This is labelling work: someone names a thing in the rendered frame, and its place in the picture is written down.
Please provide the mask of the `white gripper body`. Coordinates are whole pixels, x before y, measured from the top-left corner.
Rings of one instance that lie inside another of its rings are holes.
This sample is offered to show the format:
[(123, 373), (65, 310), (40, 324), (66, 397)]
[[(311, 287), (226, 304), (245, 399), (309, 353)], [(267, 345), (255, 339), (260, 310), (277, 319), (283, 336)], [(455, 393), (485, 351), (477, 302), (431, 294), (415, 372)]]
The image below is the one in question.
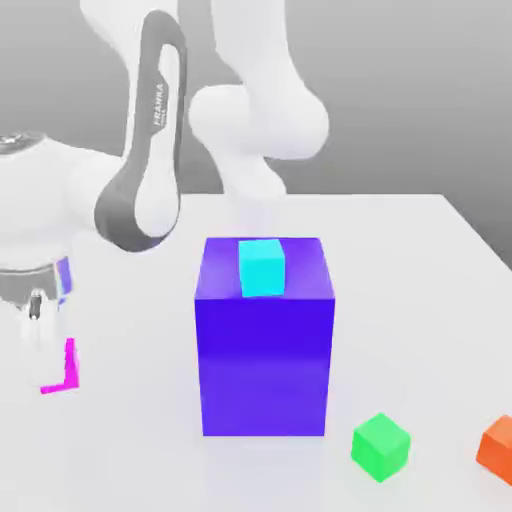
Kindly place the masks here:
[(65, 340), (56, 320), (53, 310), (36, 318), (0, 308), (0, 383), (44, 387), (64, 380)]

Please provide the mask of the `large blue box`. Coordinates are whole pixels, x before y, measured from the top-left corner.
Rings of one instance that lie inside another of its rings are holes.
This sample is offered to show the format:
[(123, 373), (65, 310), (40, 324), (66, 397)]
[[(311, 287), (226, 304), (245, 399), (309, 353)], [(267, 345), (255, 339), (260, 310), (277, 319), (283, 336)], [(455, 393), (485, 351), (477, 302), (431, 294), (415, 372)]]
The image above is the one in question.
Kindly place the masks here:
[(283, 295), (245, 298), (238, 241), (205, 241), (194, 298), (206, 436), (325, 432), (335, 294), (317, 238), (281, 241)]

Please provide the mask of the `small cyan cube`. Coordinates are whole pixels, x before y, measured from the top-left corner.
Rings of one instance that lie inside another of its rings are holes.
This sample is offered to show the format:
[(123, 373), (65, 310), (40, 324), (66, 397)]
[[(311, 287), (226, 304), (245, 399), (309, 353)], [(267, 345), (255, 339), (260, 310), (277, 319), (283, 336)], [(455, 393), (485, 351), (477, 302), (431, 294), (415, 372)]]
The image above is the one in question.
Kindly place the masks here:
[(278, 239), (239, 241), (238, 267), (244, 298), (284, 294), (285, 254)]

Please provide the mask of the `small orange cube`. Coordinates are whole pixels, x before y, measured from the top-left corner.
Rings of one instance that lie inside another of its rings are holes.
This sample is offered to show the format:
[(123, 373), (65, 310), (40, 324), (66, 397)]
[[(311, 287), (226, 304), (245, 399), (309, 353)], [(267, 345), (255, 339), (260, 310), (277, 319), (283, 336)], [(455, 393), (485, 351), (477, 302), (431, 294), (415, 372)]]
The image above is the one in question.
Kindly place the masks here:
[(501, 416), (483, 432), (476, 461), (512, 486), (512, 416)]

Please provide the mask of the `small magenta cube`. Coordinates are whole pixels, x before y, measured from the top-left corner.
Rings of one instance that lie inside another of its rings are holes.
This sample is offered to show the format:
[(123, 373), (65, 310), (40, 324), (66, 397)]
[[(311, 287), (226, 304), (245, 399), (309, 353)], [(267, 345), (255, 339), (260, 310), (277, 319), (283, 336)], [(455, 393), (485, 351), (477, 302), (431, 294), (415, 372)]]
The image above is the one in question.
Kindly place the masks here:
[(79, 359), (74, 338), (68, 338), (65, 344), (65, 375), (62, 383), (40, 388), (42, 395), (69, 391), (79, 387)]

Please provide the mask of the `small green cube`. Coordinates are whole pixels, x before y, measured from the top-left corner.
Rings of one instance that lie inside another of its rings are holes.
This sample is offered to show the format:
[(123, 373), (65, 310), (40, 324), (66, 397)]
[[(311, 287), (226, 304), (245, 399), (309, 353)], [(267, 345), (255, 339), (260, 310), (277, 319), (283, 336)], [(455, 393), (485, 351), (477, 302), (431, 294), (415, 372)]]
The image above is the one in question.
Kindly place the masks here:
[(351, 458), (381, 483), (407, 463), (410, 434), (384, 413), (378, 413), (353, 431)]

